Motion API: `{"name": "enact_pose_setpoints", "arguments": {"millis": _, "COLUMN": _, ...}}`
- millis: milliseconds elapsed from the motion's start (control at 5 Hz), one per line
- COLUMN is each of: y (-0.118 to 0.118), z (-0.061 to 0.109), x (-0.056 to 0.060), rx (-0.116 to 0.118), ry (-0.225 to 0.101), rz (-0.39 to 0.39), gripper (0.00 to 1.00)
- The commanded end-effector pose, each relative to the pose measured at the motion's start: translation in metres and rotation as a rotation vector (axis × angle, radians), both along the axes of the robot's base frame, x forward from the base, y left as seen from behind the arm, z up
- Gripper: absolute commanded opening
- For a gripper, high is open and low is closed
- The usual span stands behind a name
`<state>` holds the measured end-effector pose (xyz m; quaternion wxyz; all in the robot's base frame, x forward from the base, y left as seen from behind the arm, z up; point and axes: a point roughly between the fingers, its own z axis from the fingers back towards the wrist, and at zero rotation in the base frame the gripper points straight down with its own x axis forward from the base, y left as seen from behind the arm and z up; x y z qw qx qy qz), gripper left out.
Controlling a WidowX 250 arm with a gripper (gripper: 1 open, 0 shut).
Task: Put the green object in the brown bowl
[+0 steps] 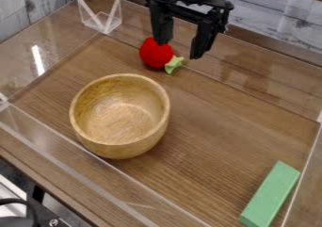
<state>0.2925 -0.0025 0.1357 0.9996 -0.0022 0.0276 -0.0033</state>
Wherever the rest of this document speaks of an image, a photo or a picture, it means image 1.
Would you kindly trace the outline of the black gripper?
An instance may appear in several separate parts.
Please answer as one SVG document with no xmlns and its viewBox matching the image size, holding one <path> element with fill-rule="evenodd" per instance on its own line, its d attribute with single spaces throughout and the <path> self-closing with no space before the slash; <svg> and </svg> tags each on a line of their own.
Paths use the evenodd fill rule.
<svg viewBox="0 0 322 227">
<path fill-rule="evenodd" d="M 197 25 L 191 41 L 189 58 L 197 59 L 209 50 L 216 34 L 225 32 L 233 5 L 227 0 L 146 0 L 153 39 L 158 45 L 172 39 L 173 18 Z"/>
</svg>

